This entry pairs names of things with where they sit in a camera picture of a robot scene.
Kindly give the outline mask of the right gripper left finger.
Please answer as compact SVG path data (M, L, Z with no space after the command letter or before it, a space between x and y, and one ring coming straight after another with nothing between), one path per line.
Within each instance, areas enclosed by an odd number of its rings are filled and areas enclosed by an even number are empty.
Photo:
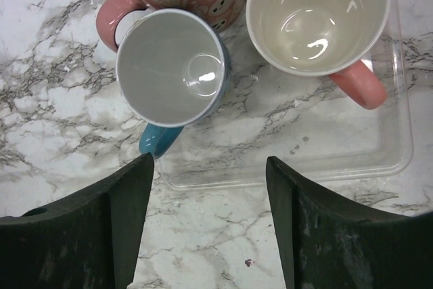
M154 159L143 154L62 199L1 218L1 287L127 288L153 176Z

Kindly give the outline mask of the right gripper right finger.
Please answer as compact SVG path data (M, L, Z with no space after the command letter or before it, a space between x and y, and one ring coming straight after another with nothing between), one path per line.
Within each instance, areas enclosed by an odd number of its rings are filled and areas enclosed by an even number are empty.
M432 287L432 213L359 204L274 156L266 183L287 288Z

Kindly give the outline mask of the blue mug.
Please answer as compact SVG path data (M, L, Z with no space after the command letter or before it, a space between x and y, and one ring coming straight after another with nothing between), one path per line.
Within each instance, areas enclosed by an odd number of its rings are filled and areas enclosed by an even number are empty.
M183 128L221 105L231 78L229 51L218 32L182 9L138 20L116 58L122 96L147 123L139 151L163 156Z

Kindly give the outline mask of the salmon pink mug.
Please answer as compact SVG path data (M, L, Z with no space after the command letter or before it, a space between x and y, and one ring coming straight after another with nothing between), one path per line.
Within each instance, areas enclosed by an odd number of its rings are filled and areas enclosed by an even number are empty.
M387 92L362 57L381 36L391 0L247 0L256 50L288 74L328 76L358 105L381 106Z

